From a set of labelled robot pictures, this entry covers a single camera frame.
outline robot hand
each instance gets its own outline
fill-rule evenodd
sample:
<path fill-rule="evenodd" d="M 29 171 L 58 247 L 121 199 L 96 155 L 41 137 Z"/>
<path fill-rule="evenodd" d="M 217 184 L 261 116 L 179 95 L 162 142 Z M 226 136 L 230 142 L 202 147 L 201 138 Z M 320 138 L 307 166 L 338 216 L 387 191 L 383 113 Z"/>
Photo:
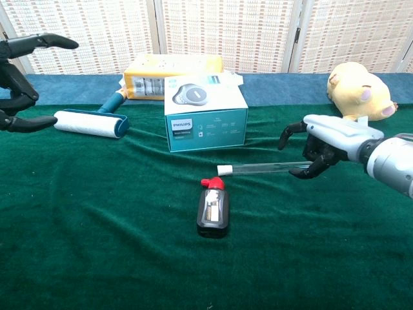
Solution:
<path fill-rule="evenodd" d="M 34 132 L 47 128 L 57 121 L 53 116 L 33 119 L 15 117 L 19 111 L 35 105 L 39 94 L 8 60 L 31 54 L 35 48 L 74 49 L 78 46 L 75 41 L 56 34 L 36 34 L 0 41 L 0 87 L 10 89 L 10 99 L 0 99 L 0 130 Z"/>
<path fill-rule="evenodd" d="M 282 150 L 288 138 L 308 132 L 303 156 L 313 163 L 290 173 L 301 179 L 320 175 L 340 160 L 362 163 L 365 172 L 389 187 L 413 198 L 413 135 L 385 138 L 380 130 L 335 116 L 307 115 L 286 127 L 279 139 Z"/>

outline yellow package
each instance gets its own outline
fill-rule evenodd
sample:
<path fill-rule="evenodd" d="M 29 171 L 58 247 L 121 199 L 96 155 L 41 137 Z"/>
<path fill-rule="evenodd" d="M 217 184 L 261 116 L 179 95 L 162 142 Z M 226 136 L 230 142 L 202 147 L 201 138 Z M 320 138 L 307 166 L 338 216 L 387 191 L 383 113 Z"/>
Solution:
<path fill-rule="evenodd" d="M 167 76 L 223 72 L 218 55 L 142 54 L 123 72 L 128 99 L 163 100 Z"/>

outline lattice screen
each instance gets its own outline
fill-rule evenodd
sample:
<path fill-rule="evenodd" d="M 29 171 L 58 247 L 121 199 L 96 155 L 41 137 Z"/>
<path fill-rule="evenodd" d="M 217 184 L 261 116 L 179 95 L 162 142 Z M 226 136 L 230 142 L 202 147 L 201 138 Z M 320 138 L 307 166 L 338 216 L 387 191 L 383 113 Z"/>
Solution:
<path fill-rule="evenodd" d="M 407 73 L 413 73 L 413 58 L 409 61 L 405 72 L 407 72 Z"/>
<path fill-rule="evenodd" d="M 299 72 L 330 72 L 358 61 L 390 72 L 409 35 L 412 0 L 315 0 Z"/>
<path fill-rule="evenodd" d="M 140 52 L 152 52 L 146 0 L 1 0 L 18 36 L 52 32 L 79 43 L 75 50 L 37 49 L 28 56 L 38 74 L 122 73 Z"/>
<path fill-rule="evenodd" d="M 220 54 L 225 68 L 236 72 L 281 70 L 293 0 L 162 4 L 168 53 Z"/>

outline green cloth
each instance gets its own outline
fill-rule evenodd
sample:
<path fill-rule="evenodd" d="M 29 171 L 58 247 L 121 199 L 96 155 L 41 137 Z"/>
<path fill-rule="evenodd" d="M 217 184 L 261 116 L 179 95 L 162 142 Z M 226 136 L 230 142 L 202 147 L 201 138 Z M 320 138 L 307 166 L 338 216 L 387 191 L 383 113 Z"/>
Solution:
<path fill-rule="evenodd" d="M 333 105 L 252 107 L 245 146 L 180 153 L 162 107 L 117 113 L 131 124 L 119 140 L 0 133 L 0 309 L 412 309 L 413 203 L 360 164 L 313 180 L 224 177 L 229 234 L 197 235 L 201 178 L 220 164 L 305 160 L 307 135 L 278 151 L 279 134 Z M 412 119 L 406 104 L 370 125 L 389 136 Z"/>

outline red nozzle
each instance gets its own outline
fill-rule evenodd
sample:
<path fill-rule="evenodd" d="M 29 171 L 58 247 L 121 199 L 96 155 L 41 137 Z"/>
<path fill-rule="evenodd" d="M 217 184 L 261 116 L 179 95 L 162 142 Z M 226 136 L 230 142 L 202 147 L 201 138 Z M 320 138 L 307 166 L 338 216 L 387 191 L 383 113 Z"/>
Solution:
<path fill-rule="evenodd" d="M 225 188 L 224 181 L 219 176 L 215 176 L 212 179 L 202 179 L 201 185 L 209 189 L 221 189 L 222 191 Z"/>

